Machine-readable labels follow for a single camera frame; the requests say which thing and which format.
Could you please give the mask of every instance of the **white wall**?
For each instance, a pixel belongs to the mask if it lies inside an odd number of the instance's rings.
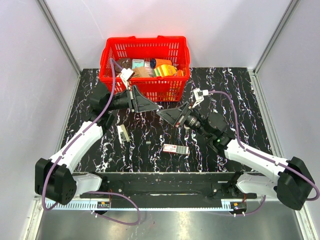
[[[81,68],[110,37],[185,36],[192,67],[253,68],[290,0],[46,0]]]
[[[34,0],[0,2],[0,233],[22,234],[35,163],[57,146],[77,76]]]
[[[320,1],[303,0],[258,73],[287,158],[304,160],[320,187]],[[320,200],[308,202],[320,234]]]

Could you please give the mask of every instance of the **red basket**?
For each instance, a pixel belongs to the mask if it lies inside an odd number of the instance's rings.
[[[130,85],[137,85],[139,91],[154,102],[178,102],[182,96],[185,83],[190,77],[189,50],[183,36],[158,36],[157,38],[112,37],[106,41],[100,61],[101,82],[112,89],[112,71],[109,58],[131,59],[166,59],[178,64],[184,76],[134,77]],[[115,92],[126,89],[120,77],[116,78]]]

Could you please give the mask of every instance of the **gray floor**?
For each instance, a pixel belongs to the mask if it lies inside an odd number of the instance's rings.
[[[249,210],[258,206],[249,202]],[[109,217],[136,221],[136,212],[109,212]],[[142,212],[138,226],[125,226],[87,211],[53,210],[41,221],[37,240],[300,240],[295,212],[279,202],[267,202],[246,217],[216,216],[210,212]]]

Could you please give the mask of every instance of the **metal frame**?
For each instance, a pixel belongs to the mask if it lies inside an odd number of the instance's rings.
[[[284,27],[287,25],[290,17],[294,13],[295,9],[297,8],[300,0],[291,0],[289,3],[288,7],[286,8],[278,26],[276,27],[270,41],[266,45],[266,48],[264,49],[258,63],[254,67],[253,71],[255,73],[258,73],[259,70],[261,69],[261,66],[264,64],[268,54],[270,53],[272,47],[274,46],[275,42],[277,41],[278,37],[280,36],[281,32],[283,31]]]
[[[269,138],[273,155],[283,158],[284,153],[280,145],[280,141],[276,132],[274,122],[272,120],[270,110],[268,108],[264,92],[258,78],[257,73],[254,73],[253,69],[248,69],[251,84],[254,89],[254,93],[259,105],[259,109],[262,115],[263,122],[265,123],[265,130]],[[304,204],[300,211],[295,211],[300,230],[305,240],[318,240],[318,234],[312,218],[309,213],[307,204]]]
[[[52,12],[50,11],[48,4],[46,3],[46,0],[36,0],[36,2],[38,3],[39,8],[41,9],[45,19],[47,20],[48,24],[50,25],[56,39],[58,40],[59,44],[61,45],[63,52],[65,53],[66,57],[70,61],[72,68],[74,69],[74,71],[76,72],[77,75],[80,75],[82,72],[82,69],[78,65],[78,63],[77,63],[74,55],[72,54],[64,36],[62,35],[62,33],[58,27],[58,24],[52,14]]]

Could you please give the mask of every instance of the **black marble surface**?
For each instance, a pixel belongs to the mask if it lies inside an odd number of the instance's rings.
[[[224,91],[236,107],[240,138],[246,144],[271,153],[264,123],[246,68],[191,68],[180,102],[159,102],[163,108],[175,108],[193,102],[195,88]],[[89,109],[89,97],[99,78],[99,69],[84,69],[77,89],[62,145],[79,130]],[[207,116],[217,111],[235,132],[234,114],[228,99],[221,95],[206,96],[199,111]],[[216,156],[205,139],[192,130],[171,127],[155,111],[130,113],[113,111],[110,130],[84,155],[75,172],[234,172],[251,169],[232,160]],[[124,124],[131,142],[120,144],[116,125]],[[163,144],[189,146],[189,155],[162,152]]]

